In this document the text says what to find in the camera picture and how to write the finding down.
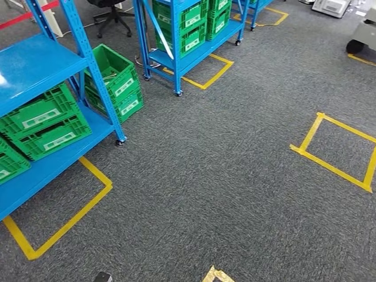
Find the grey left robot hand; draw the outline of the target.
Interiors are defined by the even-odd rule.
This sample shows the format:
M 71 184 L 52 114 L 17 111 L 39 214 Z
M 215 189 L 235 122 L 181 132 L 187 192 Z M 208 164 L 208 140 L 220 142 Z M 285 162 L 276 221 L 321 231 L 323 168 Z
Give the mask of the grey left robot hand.
M 112 282 L 113 278 L 111 274 L 100 271 L 97 276 L 94 279 L 94 282 Z

